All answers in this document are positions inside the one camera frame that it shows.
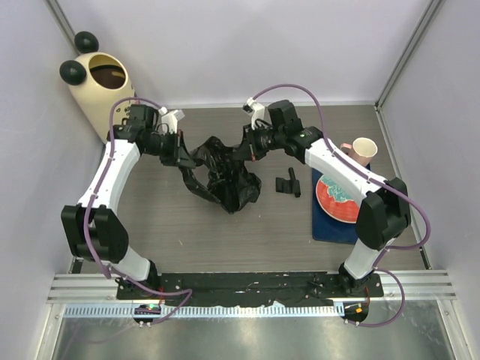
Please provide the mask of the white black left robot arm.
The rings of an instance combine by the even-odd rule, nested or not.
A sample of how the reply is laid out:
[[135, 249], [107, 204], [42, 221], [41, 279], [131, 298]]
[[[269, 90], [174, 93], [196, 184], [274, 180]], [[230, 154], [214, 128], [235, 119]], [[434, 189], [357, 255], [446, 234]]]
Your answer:
[[159, 276], [155, 264], [130, 246], [117, 216], [119, 200], [142, 155], [155, 156], [166, 167], [195, 167], [178, 128], [184, 116], [180, 109], [130, 105], [121, 122], [110, 125], [103, 159], [87, 191], [61, 211], [70, 252], [96, 263], [106, 276], [122, 276], [143, 299], [158, 294]]

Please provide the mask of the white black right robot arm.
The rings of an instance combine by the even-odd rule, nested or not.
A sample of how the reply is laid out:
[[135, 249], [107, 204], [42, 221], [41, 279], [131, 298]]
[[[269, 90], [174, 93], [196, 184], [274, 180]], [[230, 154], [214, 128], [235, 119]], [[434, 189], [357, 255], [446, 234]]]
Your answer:
[[338, 285], [347, 296], [358, 295], [370, 280], [381, 253], [411, 223], [407, 186], [377, 175], [332, 144], [316, 127], [304, 127], [288, 100], [263, 106], [253, 98], [242, 109], [250, 116], [243, 127], [240, 145], [234, 151], [239, 161], [258, 161], [267, 152], [284, 150], [302, 164], [328, 176], [359, 207], [355, 222], [358, 237], [338, 270]]

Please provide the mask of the black trash bag roll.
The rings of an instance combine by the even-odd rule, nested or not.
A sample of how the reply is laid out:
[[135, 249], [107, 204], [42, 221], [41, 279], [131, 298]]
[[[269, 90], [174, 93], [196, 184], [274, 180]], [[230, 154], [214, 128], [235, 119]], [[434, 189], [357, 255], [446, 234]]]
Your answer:
[[299, 180], [296, 178], [295, 171], [292, 167], [288, 169], [289, 178], [277, 177], [275, 179], [275, 190], [281, 194], [292, 194], [296, 198], [301, 196], [301, 187]]

